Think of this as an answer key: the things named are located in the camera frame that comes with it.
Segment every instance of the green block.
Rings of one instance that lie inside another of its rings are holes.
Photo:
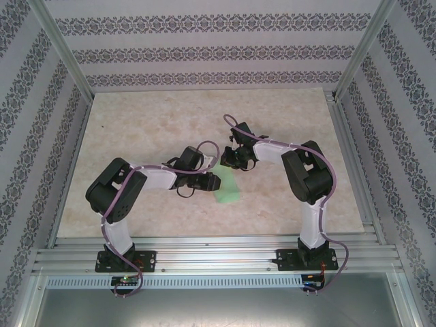
[[[238,201],[240,199],[239,188],[234,180],[233,169],[216,165],[211,169],[211,172],[221,179],[221,186],[219,187],[219,190],[213,192],[217,202],[228,203]]]

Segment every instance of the beige floor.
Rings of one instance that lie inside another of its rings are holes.
[[[362,223],[321,89],[171,91],[96,95],[63,212],[59,237],[101,236],[99,216],[84,195],[114,159],[159,164],[188,146],[214,140],[230,145],[230,113],[256,135],[318,142],[338,176],[328,205],[329,232],[361,232]],[[213,148],[202,150],[213,154]],[[175,191],[143,191],[127,216],[132,236],[298,234],[300,203],[282,166],[260,162],[234,172],[240,200],[219,204],[212,193],[183,199]]]

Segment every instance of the damask pattern wall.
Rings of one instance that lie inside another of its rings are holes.
[[[89,106],[23,0],[0,2],[0,326],[45,247]]]
[[[96,92],[333,90],[378,4],[46,1]]]
[[[342,99],[424,326],[436,326],[435,27],[436,1],[398,1]]]

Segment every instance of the gray metal floor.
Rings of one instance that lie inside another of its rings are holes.
[[[300,289],[46,290],[36,326],[400,326],[383,273],[345,274],[325,294]]]

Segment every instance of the wall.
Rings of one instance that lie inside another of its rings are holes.
[[[398,1],[342,105],[424,326],[436,326],[436,1]]]
[[[88,108],[23,0],[0,2],[0,326],[46,246]]]
[[[333,90],[378,3],[46,1],[96,92]]]

